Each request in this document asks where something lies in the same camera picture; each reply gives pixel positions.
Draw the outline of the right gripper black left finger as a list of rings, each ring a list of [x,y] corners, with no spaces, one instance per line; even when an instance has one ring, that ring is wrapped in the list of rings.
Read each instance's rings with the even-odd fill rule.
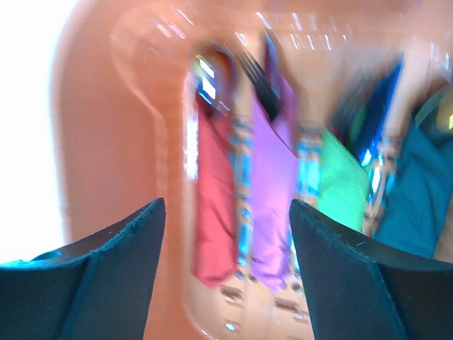
[[[157,198],[29,261],[1,265],[2,339],[142,339],[164,238]]]

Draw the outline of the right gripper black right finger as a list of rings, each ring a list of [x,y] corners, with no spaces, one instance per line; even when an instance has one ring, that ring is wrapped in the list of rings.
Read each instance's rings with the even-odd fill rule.
[[[290,226],[316,339],[451,339],[452,265],[371,239],[293,200]]]

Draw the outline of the pink paper napkin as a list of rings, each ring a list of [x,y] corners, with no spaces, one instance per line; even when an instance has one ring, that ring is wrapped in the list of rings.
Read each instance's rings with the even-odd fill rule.
[[[297,100],[280,76],[280,113],[273,122],[255,99],[251,148],[252,276],[277,291],[289,269],[289,206],[294,197],[298,159],[294,154]]]

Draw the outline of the black fork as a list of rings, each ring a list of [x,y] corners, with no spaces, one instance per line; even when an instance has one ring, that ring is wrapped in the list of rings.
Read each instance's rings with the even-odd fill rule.
[[[263,68],[259,65],[253,55],[249,52],[242,52],[238,60],[258,97],[270,122],[273,122],[280,112],[280,96],[271,85],[270,80]]]

